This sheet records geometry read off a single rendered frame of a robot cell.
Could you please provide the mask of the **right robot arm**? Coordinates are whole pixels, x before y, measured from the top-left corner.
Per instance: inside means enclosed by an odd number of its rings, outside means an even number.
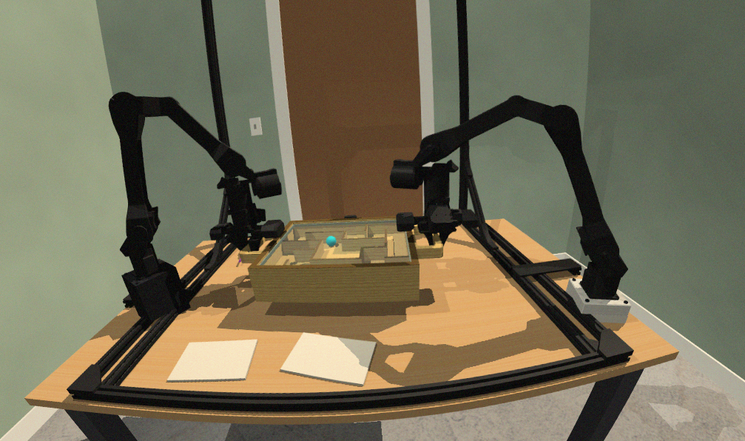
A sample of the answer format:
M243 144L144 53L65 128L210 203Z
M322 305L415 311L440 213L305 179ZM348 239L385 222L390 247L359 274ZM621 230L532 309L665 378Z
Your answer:
M109 100L109 112L120 138L128 200L127 238L122 243L120 251L125 257L129 256L134 269L131 275L139 280L166 268L159 264L151 243L160 219L158 206L151 206L146 189L141 143L145 117L168 116L210 154L226 175L248 179L221 178L218 189L226 188L230 206L244 205L252 201L249 183L252 183L254 196L259 199L282 193L281 182L275 168L254 173L254 170L246 165L241 153L218 140L173 97L134 96L128 92L118 92Z

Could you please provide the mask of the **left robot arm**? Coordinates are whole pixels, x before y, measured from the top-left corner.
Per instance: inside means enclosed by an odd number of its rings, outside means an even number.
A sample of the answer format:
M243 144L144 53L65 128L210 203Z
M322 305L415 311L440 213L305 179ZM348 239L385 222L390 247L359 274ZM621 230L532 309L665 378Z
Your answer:
M552 107L529 101L520 95L511 96L507 101L457 127L424 137L420 144L422 149L413 162L394 160L390 175L391 186L399 189L418 189L418 185L423 184L425 172L425 192L448 192L449 172L455 172L459 167L452 160L446 164L434 163L432 168L423 165L427 161L442 160L468 140L515 117L544 125L561 151L581 211L582 226L576 227L581 238L581 248L585 256L589 255L592 261L588 262L584 270L580 281L581 288L590 299L619 300L616 292L620 279L628 268L621 260L618 244L603 217L581 147L579 118L572 107ZM448 199L443 200L441 204L428 200L424 209L424 220L428 222L429 231L434 235L450 233L452 227L461 225L462 210L451 209Z

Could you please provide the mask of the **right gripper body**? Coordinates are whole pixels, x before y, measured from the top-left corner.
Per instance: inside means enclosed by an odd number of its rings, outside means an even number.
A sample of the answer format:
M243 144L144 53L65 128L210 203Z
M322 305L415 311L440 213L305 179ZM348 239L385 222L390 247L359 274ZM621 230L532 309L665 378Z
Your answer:
M270 220L263 225L257 225L254 214L255 203L239 206L229 206L228 215L232 216L232 223L219 223L210 230L211 240L221 240L223 235L229 235L231 240L238 240L241 236L251 233L252 238L277 238L285 231L285 223L281 220ZM231 228L232 226L232 228ZM261 230L262 228L262 230ZM250 230L251 229L251 230Z

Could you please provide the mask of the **wooden maze board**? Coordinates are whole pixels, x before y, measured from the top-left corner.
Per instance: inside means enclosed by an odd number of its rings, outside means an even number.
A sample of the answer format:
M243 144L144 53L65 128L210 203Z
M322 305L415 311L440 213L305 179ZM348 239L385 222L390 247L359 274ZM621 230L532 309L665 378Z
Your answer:
M271 240L263 250L247 244L239 254L254 261L256 302L419 301L419 259L443 257L443 245L438 233L433 246L415 235L417 225L398 232L396 216L289 221L279 237L261 239L260 247Z

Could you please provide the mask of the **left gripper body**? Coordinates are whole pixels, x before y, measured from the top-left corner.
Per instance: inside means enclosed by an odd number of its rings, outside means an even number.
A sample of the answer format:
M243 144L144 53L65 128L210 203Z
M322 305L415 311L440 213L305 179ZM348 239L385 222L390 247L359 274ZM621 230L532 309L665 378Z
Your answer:
M435 204L441 204L443 200L449 198L449 191L444 193L429 193L424 191L424 208L428 200L434 200ZM462 225L468 228L477 228L479 219L471 209L462 210ZM399 212L396 215L397 231L410 232L414 229L414 224L418 225L419 231L429 230L428 222L424 221L423 216L414 217L413 212Z

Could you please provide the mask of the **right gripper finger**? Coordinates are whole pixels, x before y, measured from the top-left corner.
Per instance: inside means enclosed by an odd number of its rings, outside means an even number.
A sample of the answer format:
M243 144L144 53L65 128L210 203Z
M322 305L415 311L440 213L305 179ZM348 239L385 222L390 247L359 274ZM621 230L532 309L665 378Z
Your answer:
M236 248L238 248L241 251L243 248L245 248L247 244L249 244L248 233L247 235L241 236L238 240L229 240L229 242L233 243L236 246Z
M263 238L263 236L261 236L260 238L252 238L252 237L250 237L250 238L248 239L248 243L249 243L249 248L251 249L251 251L259 251L259 248L260 248L260 242L261 242L261 240L260 240L260 239L262 239L262 238ZM260 240L260 241L259 241L259 240ZM259 242L258 242L258 241L259 241Z

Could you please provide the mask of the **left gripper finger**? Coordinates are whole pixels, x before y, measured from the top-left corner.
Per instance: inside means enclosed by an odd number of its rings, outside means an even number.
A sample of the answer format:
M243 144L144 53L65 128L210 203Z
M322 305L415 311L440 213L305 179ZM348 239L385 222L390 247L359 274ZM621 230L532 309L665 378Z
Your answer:
M452 228L452 232L455 232L455 231L456 231L456 227L455 227L455 228ZM452 233L452 232L451 232L451 233ZM449 233L449 235L450 235L451 233ZM447 238L448 238L448 236L449 236L449 235L446 235L445 233L439 233L439 237L440 237L440 239L441 239L441 241L442 241L442 245L443 245L443 246L445 245L445 242L447 241Z
M432 237L432 233L430 233L429 230L419 231L419 233L421 233L421 235L425 235L426 236L426 238L428 240L428 243L429 243L429 246L433 246L434 245L434 237Z

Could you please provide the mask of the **cream flat square tile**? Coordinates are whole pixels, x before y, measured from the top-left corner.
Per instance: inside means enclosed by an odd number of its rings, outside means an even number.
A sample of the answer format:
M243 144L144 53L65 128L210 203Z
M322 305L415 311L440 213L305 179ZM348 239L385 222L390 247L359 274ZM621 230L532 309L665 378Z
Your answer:
M376 344L303 332L280 370L364 386Z
M257 340L189 343L168 382L246 380Z

